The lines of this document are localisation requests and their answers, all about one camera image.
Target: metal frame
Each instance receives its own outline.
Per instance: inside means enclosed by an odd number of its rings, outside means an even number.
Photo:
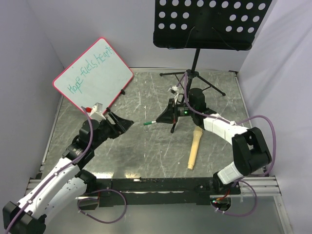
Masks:
[[[183,71],[183,69],[173,69],[173,68],[131,68],[132,71],[134,72],[138,72],[138,71],[149,71],[149,72],[159,72],[159,71]],[[246,104],[245,104],[245,100],[243,98],[239,83],[238,83],[238,78],[236,75],[234,75],[235,81],[237,83],[239,92],[241,94],[242,100],[243,100],[243,104],[246,110],[246,114],[247,117],[249,117],[247,108],[246,108]],[[57,112],[55,115],[55,120],[51,129],[51,133],[50,133],[50,137],[47,143],[47,147],[45,150],[45,153],[43,155],[43,159],[42,159],[42,165],[40,170],[42,171],[43,167],[44,167],[44,163],[47,157],[47,153],[50,147],[50,143],[51,143],[51,139],[52,139],[52,135],[53,135],[53,131],[55,129],[55,125],[59,116],[59,111],[60,111],[60,107],[63,101],[63,96],[60,97],[59,103],[58,103],[58,107],[57,107]],[[275,176],[270,176],[270,177],[248,177],[245,178],[244,181],[248,182],[256,191],[258,196],[273,196],[274,200],[275,200],[275,205],[280,217],[280,221],[284,230],[284,233],[286,234],[293,234],[293,230],[292,227],[290,225],[290,220],[286,211],[286,208],[284,206],[284,202],[282,200],[282,194],[281,191],[279,189],[278,183],[276,181]],[[39,183],[41,182],[40,179],[31,179],[29,180],[27,189],[25,191],[25,194],[28,194],[29,192],[31,192]],[[241,189],[241,194],[240,195],[230,195],[230,197],[248,197],[248,196],[253,196],[253,192],[251,191],[251,189],[245,185],[244,183],[240,183],[240,189]],[[85,198],[84,196],[80,196],[77,197],[77,199],[83,199]]]

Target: music stand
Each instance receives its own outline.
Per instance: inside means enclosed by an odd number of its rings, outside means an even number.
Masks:
[[[154,45],[168,49],[196,49],[188,69],[188,94],[197,77],[209,87],[225,93],[197,72],[200,49],[250,50],[272,0],[156,0]],[[160,76],[184,72],[160,73]]]

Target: purple cable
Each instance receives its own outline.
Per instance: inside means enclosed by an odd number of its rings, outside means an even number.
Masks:
[[[76,159],[74,159],[73,161],[71,161],[70,163],[66,164],[64,167],[60,168],[56,173],[57,175],[62,172],[63,170],[65,170],[68,166],[70,166],[71,164],[74,164],[75,162],[79,161],[83,156],[85,156],[85,154],[88,152],[88,150],[91,147],[92,144],[92,140],[93,140],[93,127],[92,127],[92,122],[91,119],[86,111],[86,109],[84,107],[81,107],[83,109],[84,114],[87,116],[87,120],[90,126],[90,140],[88,143],[87,148],[82,152],[82,154],[77,157]],[[43,188],[54,178],[56,177],[55,174],[51,175],[38,189],[37,191],[30,197],[29,201],[33,201],[36,196],[43,190]],[[14,218],[12,219],[12,221],[10,222],[10,224],[8,225],[7,229],[5,230],[5,234],[9,234],[10,229],[13,227],[15,221],[18,219],[18,217],[20,216],[21,213],[23,213],[23,211],[28,207],[28,205],[30,205],[28,202],[20,209],[20,211],[14,216]]]
[[[123,202],[124,202],[124,204],[125,204],[125,205],[124,205],[123,212],[121,213],[121,215],[120,215],[117,219],[115,219],[115,220],[113,220],[113,221],[102,221],[102,220],[99,220],[99,219],[93,217],[92,215],[90,215],[90,214],[88,214],[88,213],[86,213],[85,211],[83,211],[83,210],[80,209],[79,204],[80,204],[82,201],[86,201],[86,200],[97,201],[96,198],[84,198],[84,199],[80,200],[80,201],[78,202],[78,204],[77,204],[77,207],[78,207],[79,212],[83,213],[84,215],[88,216],[89,218],[91,218],[91,219],[93,219],[93,220],[95,220],[95,221],[97,221],[97,222],[105,223],[105,224],[116,223],[116,222],[118,222],[119,220],[121,220],[122,217],[126,214],[126,211],[127,211],[127,201],[126,201],[126,198],[124,197],[124,195],[122,195],[122,193],[120,193],[119,191],[114,190],[114,189],[101,189],[101,190],[97,190],[97,191],[94,191],[94,192],[89,193],[89,194],[94,194],[94,193],[99,193],[99,192],[107,192],[107,191],[111,191],[111,192],[114,192],[114,193],[119,194],[119,195],[122,197]]]
[[[229,215],[229,216],[235,216],[235,217],[245,217],[245,216],[251,215],[256,210],[256,208],[258,206],[258,197],[257,197],[257,193],[255,192],[254,188],[249,183],[247,183],[247,182],[245,182],[243,180],[240,180],[239,182],[247,184],[251,188],[251,190],[253,191],[253,194],[254,194],[254,205],[253,205],[253,208],[249,212],[244,213],[244,214],[233,214],[233,213],[230,213],[230,212],[223,212],[223,211],[218,209],[217,211],[219,213],[222,213],[222,214],[225,214],[225,215]]]
[[[185,87],[185,89],[184,89],[184,102],[186,103],[187,107],[188,107],[192,112],[194,112],[194,113],[196,113],[196,114],[199,114],[199,115],[201,115],[201,116],[204,116],[204,117],[207,117],[207,118],[219,119],[219,120],[221,120],[221,121],[223,121],[223,122],[225,122],[225,123],[227,123],[227,124],[230,124],[230,122],[227,121],[226,119],[223,119],[223,118],[220,118],[220,117],[214,117],[214,116],[206,115],[206,114],[204,114],[204,113],[201,113],[201,112],[198,112],[198,111],[194,110],[194,109],[190,106],[189,100],[188,100],[188,98],[187,98],[187,93],[186,93],[186,86],[187,86],[187,79],[186,79],[186,77],[188,77],[187,72],[184,73],[184,75],[183,75],[181,81],[184,79],[184,87]]]

